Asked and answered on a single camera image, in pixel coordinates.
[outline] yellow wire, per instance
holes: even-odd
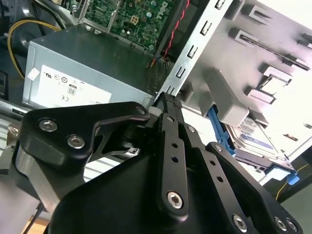
[[[307,167],[309,164],[304,165],[303,167],[300,167],[297,172],[300,172],[302,169],[304,169],[305,167]],[[275,200],[277,201],[279,194],[281,193],[281,191],[284,189],[284,187],[286,186],[287,182],[280,188],[280,190],[278,190],[277,195]]]
[[[15,29],[17,29],[19,26],[21,26],[22,24],[25,24],[25,23],[37,23],[37,24],[41,24],[43,26],[46,26],[48,28],[51,28],[55,31],[60,31],[60,29],[56,28],[55,26],[53,25],[50,25],[48,23],[45,23],[45,22],[42,22],[42,21],[39,21],[39,20],[34,20],[34,19],[25,19],[25,20],[21,20],[21,21],[18,21],[16,22],[15,24],[12,25],[12,27],[10,28],[9,30],[9,33],[8,33],[8,38],[7,38],[7,43],[8,43],[8,50],[9,50],[9,54],[10,54],[10,57],[11,57],[11,60],[15,66],[15,68],[17,69],[19,75],[25,79],[25,77],[23,76],[22,74],[22,71],[19,70],[19,67],[17,65],[17,62],[14,58],[14,55],[13,55],[13,51],[12,51],[12,45],[11,45],[11,37],[12,37],[12,34],[14,32]]]

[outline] motherboard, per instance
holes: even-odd
[[[133,42],[151,53],[175,0],[91,0],[85,18],[105,28],[117,10],[110,33]]]

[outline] hard drive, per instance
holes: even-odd
[[[293,170],[286,156],[274,147],[262,126],[253,119],[247,117],[239,127],[225,124],[225,128],[235,148],[237,160],[252,162],[253,165],[257,164],[264,168],[272,162]]]

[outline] power supply label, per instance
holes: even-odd
[[[37,98],[46,107],[105,104],[111,93],[43,65]]]

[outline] red wire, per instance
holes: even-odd
[[[169,41],[169,43],[168,43],[168,47],[167,47],[167,49],[166,49],[166,51],[165,51],[164,58],[167,57],[168,51],[169,51],[169,49],[171,48],[172,42],[173,42],[174,37],[175,37],[175,32],[176,32],[177,28],[179,27],[179,24],[180,24],[181,20],[183,20],[184,15],[185,15],[185,11],[186,11],[186,9],[189,7],[189,5],[190,5],[190,0],[187,0],[186,6],[185,6],[185,8],[184,8],[184,10],[183,10],[183,12],[182,12],[181,18],[176,22],[175,28],[173,29],[173,31],[172,31],[172,33],[171,33],[171,38],[170,38],[170,41]]]

